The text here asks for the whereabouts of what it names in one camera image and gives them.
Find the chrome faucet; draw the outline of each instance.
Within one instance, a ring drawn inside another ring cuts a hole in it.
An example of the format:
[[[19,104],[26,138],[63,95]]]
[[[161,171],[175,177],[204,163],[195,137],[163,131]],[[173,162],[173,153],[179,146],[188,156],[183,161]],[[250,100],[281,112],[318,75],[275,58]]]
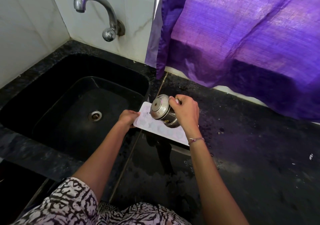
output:
[[[74,0],[73,1],[73,6],[75,10],[79,13],[84,13],[85,12],[85,5],[88,0]],[[125,34],[125,27],[124,24],[119,21],[116,17],[116,14],[110,5],[109,1],[107,0],[93,0],[97,1],[100,4],[106,8],[108,15],[109,15],[109,22],[110,22],[110,27],[104,29],[102,32],[102,37],[106,41],[113,41],[116,38],[116,35],[118,36],[123,36]]]

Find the person's right arm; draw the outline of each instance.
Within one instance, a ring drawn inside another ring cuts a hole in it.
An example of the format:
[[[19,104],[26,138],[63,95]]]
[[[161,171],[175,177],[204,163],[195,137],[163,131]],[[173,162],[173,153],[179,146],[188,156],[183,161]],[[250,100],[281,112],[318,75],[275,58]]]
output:
[[[170,106],[186,133],[188,141],[202,137],[198,128],[198,103],[189,96],[170,97]],[[190,153],[195,177],[199,187],[202,212],[207,224],[244,225],[249,224],[222,181],[207,146],[203,140],[190,144]]]

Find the black sink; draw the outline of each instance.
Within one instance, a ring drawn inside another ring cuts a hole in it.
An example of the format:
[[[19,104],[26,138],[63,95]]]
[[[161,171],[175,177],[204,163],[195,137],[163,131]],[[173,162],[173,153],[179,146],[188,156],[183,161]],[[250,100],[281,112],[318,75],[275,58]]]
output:
[[[149,92],[145,76],[101,58],[70,55],[10,100],[3,126],[86,160],[125,109],[138,111]]]

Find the tile grout line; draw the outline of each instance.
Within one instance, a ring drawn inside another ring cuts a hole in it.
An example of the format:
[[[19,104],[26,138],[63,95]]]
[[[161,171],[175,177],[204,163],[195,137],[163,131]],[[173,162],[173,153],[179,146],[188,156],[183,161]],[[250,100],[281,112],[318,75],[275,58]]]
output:
[[[158,94],[160,93],[160,90],[161,90],[161,88],[162,88],[162,86],[163,86],[163,83],[164,83],[164,81],[165,81],[168,73],[169,73],[169,72],[167,72],[166,75],[165,75],[165,77],[163,78],[163,81],[162,81],[162,83],[161,83],[161,85],[160,85],[160,88],[159,88],[159,90],[158,90],[158,93],[157,93],[156,97],[157,97]],[[118,181],[117,181],[117,183],[116,183],[116,185],[115,185],[115,187],[114,187],[114,189],[113,189],[113,191],[112,191],[112,194],[111,194],[111,196],[110,196],[109,203],[111,203],[111,200],[112,200],[114,194],[116,193],[115,191],[117,190],[117,188],[118,188],[118,186],[119,186],[119,183],[120,183],[120,180],[121,180],[121,178],[122,178],[122,175],[124,174],[124,171],[126,170],[126,167],[127,167],[128,163],[129,163],[129,159],[131,158],[132,153],[134,152],[134,151],[133,151],[133,150],[134,150],[134,147],[136,146],[136,144],[137,144],[137,142],[138,142],[138,140],[139,140],[139,137],[140,137],[141,132],[142,132],[142,130],[140,130],[139,135],[138,135],[138,138],[137,138],[137,140],[135,141],[134,146],[132,147],[132,150],[131,150],[131,152],[130,152],[130,154],[129,154],[129,157],[128,157],[126,163],[125,163],[125,166],[123,167],[123,169],[122,169],[122,171],[121,171],[121,174],[120,174],[120,176],[119,176],[119,178],[118,178]]]

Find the braided bracelet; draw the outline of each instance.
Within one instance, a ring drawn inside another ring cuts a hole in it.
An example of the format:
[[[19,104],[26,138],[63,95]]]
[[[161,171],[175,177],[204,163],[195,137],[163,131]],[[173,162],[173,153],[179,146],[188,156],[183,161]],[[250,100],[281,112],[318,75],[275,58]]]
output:
[[[191,141],[189,141],[189,145],[190,145],[192,142],[196,142],[196,141],[198,141],[198,140],[203,140],[203,141],[204,141],[204,138],[202,138],[202,137],[198,137],[198,138],[189,138],[189,139],[191,139]]]

